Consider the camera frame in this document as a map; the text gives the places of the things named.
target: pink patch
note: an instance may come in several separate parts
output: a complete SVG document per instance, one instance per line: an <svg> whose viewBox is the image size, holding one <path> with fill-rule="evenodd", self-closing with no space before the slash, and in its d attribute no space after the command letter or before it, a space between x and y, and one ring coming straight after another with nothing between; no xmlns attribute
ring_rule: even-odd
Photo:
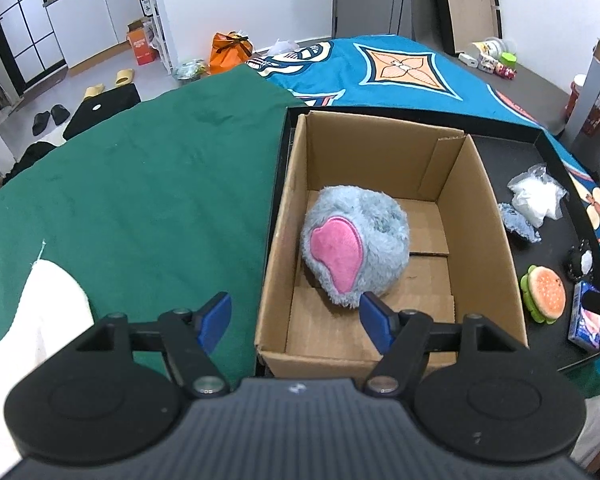
<svg viewBox="0 0 600 480"><path fill-rule="evenodd" d="M340 294L350 292L362 266L362 242L354 225L341 216L329 218L311 233L311 254L324 264Z"/></svg>

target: green tablecloth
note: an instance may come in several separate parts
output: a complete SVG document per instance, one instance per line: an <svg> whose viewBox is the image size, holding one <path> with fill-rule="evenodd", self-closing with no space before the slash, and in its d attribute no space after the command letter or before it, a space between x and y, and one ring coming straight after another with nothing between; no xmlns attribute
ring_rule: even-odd
<svg viewBox="0 0 600 480"><path fill-rule="evenodd" d="M94 318L154 320L234 304L213 361L253 373L270 202L286 108L303 103L246 66L122 112L0 190L0 339L31 264L69 272Z"/></svg>

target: green lid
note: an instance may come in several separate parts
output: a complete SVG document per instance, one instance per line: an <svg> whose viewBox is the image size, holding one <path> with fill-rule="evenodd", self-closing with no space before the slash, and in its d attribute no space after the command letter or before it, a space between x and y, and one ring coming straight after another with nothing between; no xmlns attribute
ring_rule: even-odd
<svg viewBox="0 0 600 480"><path fill-rule="evenodd" d="M503 52L500 56L500 62L503 65L508 66L510 68L516 67L517 60L518 58L515 56L515 54L512 54L510 52Z"/></svg>

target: screw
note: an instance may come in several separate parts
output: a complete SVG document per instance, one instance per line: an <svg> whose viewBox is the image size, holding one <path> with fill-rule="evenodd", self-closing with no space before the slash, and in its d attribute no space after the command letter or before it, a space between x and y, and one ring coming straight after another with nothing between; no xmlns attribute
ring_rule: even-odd
<svg viewBox="0 0 600 480"><path fill-rule="evenodd" d="M398 381L388 375L378 375L366 382L366 386L376 394L390 394L398 389Z"/></svg>
<svg viewBox="0 0 600 480"><path fill-rule="evenodd" d="M193 381L193 389L203 395L216 394L224 389L224 381L214 375L205 375Z"/></svg>

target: small blue box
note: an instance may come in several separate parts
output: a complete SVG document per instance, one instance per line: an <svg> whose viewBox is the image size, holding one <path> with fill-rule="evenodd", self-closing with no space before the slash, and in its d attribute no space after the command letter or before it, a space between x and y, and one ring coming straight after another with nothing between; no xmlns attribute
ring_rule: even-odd
<svg viewBox="0 0 600 480"><path fill-rule="evenodd" d="M582 307L582 295L588 290L598 290L587 282L578 282L573 291L571 323L568 339L589 352L600 350L600 314Z"/></svg>

